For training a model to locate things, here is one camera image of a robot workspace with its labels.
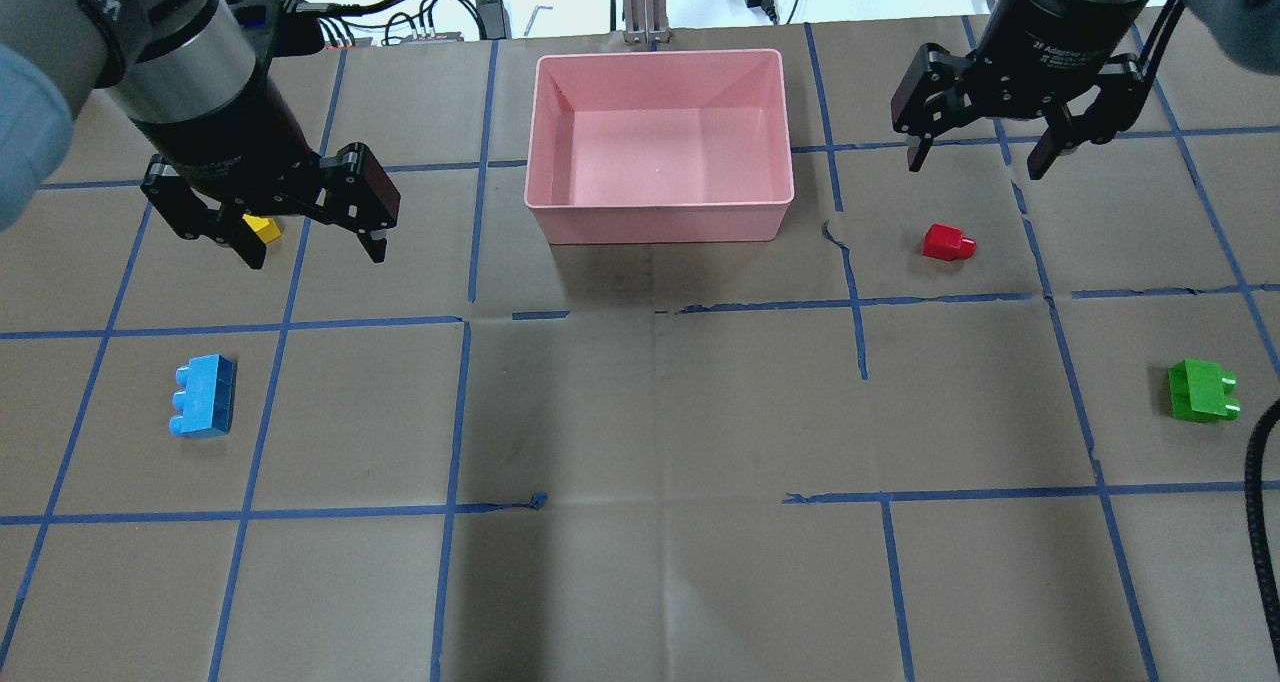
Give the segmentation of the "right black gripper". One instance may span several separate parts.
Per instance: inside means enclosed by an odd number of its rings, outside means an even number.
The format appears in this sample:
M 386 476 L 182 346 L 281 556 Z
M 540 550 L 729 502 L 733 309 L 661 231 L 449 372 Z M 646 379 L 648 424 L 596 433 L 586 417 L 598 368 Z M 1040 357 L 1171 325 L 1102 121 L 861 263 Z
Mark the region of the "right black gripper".
M 1116 52 L 1148 0 L 996 0 L 975 49 L 923 44 L 891 99 L 891 125 L 920 171 L 940 136 L 978 118 L 1046 118 L 1028 155 L 1042 180 L 1060 155 L 1130 131 L 1153 79 L 1147 56 Z

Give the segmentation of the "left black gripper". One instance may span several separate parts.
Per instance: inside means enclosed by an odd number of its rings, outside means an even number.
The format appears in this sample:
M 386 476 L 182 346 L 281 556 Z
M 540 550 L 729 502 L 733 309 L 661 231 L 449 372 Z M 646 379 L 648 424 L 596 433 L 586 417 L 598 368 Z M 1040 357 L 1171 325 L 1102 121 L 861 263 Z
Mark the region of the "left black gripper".
M 141 191 L 182 239 L 207 237 L 261 269 L 268 246 L 243 214 L 284 214 L 352 232 L 372 264 L 385 261 L 401 191 L 369 145 L 320 157 L 274 82 L 250 82 L 215 111 L 141 122 L 140 131 L 156 150 Z

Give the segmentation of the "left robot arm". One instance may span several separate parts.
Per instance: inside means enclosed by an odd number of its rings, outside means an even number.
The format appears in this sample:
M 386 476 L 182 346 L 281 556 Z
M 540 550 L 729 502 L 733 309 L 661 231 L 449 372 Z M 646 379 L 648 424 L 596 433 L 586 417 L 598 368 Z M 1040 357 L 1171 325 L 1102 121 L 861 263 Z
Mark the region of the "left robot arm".
M 270 75 L 323 49 L 325 18 L 369 6 L 305 0 L 3 0 L 3 226 L 69 152 L 93 90 L 154 146 L 142 193 L 175 235 L 262 267 L 250 218 L 342 226 L 387 255 L 401 194 L 367 145 L 317 154 Z

